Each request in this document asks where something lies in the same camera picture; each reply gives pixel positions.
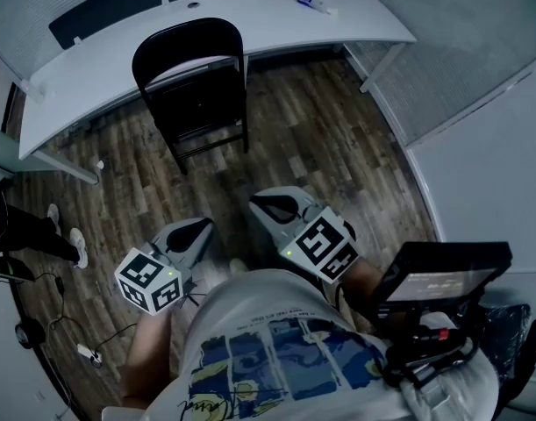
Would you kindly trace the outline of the blue and white tube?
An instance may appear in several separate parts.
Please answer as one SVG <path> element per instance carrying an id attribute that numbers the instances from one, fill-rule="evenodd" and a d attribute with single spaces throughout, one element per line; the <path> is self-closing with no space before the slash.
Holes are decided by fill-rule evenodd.
<path id="1" fill-rule="evenodd" d="M 335 15 L 337 13 L 336 9 L 330 8 L 321 0 L 296 0 L 296 2 L 324 14 Z"/>

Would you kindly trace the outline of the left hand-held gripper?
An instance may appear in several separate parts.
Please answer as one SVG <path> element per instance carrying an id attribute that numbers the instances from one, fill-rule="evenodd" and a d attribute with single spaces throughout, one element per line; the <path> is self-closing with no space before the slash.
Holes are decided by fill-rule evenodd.
<path id="1" fill-rule="evenodd" d="M 203 258 L 213 234 L 210 218 L 187 218 L 166 225 L 152 243 L 166 259 L 133 247 L 114 271 L 122 296 L 145 313 L 157 315 L 182 299 L 191 269 Z"/>

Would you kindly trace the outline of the person's right forearm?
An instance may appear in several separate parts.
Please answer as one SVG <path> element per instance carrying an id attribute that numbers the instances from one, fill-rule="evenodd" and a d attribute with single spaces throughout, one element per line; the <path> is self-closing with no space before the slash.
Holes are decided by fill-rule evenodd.
<path id="1" fill-rule="evenodd" d="M 358 259 L 340 278 L 347 304 L 363 310 L 371 303 L 372 295 L 382 280 L 382 270 L 364 259 Z"/>

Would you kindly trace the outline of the black folding chair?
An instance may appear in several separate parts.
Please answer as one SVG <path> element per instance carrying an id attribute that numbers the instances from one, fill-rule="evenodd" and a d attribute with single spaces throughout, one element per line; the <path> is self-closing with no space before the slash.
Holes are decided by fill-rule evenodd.
<path id="1" fill-rule="evenodd" d="M 227 57 L 231 65 L 176 79 L 151 90 L 151 82 L 191 61 Z M 132 58 L 132 75 L 154 124 L 181 173 L 182 161 L 236 140 L 249 148 L 243 41 L 235 25 L 221 18 L 199 18 L 146 38 Z M 178 153 L 183 141 L 241 123 L 241 132 Z"/>

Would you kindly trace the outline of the person's white printed shirt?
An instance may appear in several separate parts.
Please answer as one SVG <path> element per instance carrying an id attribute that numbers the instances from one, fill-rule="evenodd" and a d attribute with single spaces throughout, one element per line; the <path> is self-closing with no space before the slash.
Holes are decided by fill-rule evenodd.
<path id="1" fill-rule="evenodd" d="M 498 379 L 483 353 L 418 390 L 385 382 L 386 348 L 305 279 L 246 272 L 203 300 L 177 378 L 147 408 L 102 420 L 492 421 Z"/>

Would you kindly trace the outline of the long white desk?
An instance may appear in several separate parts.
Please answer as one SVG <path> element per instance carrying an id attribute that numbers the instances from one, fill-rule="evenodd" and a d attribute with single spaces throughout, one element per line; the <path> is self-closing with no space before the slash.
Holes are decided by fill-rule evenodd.
<path id="1" fill-rule="evenodd" d="M 97 177 L 43 146 L 72 125 L 139 96 L 132 57 L 159 30 L 198 18 L 222 18 L 239 30 L 246 57 L 295 47 L 384 41 L 393 43 L 368 80 L 374 82 L 413 34 L 379 0 L 321 0 L 328 15 L 296 0 L 176 0 L 110 25 L 49 61 L 27 84 L 18 157 L 90 184 Z"/>

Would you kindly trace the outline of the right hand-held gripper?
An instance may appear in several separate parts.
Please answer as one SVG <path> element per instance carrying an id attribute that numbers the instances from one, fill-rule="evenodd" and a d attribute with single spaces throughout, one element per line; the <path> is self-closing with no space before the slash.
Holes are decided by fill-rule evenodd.
<path id="1" fill-rule="evenodd" d="M 297 186 L 280 186 L 251 196 L 249 207 L 267 230 L 280 255 L 317 278 L 335 283 L 358 259 L 359 251 L 344 219 L 325 207 L 291 240 L 288 230 L 297 210 L 314 197 Z"/>

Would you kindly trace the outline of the black chest-mounted monitor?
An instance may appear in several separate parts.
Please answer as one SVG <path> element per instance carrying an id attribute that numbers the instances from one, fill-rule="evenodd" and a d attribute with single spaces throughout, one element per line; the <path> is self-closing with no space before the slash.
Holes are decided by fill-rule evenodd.
<path id="1" fill-rule="evenodd" d="M 482 295 L 509 269 L 510 246 L 497 242 L 406 242 L 372 294 L 380 310 L 456 305 Z"/>

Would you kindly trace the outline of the long black desk divider panel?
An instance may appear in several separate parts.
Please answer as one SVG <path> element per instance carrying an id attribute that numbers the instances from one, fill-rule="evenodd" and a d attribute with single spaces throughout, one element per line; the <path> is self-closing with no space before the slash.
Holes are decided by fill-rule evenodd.
<path id="1" fill-rule="evenodd" d="M 130 16 L 161 5 L 161 0 L 85 0 L 52 21 L 48 28 L 61 48 L 84 40 Z"/>

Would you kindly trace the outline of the white power strip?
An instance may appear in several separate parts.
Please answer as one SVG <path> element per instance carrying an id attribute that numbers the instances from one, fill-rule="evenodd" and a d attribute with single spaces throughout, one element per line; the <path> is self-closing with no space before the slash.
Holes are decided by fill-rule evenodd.
<path id="1" fill-rule="evenodd" d="M 81 343 L 78 343 L 76 348 L 77 348 L 77 352 L 81 356 L 87 358 L 90 362 L 98 363 L 98 364 L 102 363 L 102 355 L 97 353 L 95 350 Z"/>

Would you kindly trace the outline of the black round device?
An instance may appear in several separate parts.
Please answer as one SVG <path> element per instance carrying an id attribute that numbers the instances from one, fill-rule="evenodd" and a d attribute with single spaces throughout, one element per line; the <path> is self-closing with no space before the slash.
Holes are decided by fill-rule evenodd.
<path id="1" fill-rule="evenodd" d="M 33 349 L 46 342 L 42 324 L 35 318 L 24 318 L 15 326 L 18 343 L 24 349 Z"/>

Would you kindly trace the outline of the person's left forearm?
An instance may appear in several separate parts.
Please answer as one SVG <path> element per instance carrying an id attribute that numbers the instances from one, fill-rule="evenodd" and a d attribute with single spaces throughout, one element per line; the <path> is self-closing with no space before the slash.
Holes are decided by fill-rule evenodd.
<path id="1" fill-rule="evenodd" d="M 121 374 L 121 403 L 145 410 L 170 384 L 172 311 L 144 313 L 135 327 Z"/>

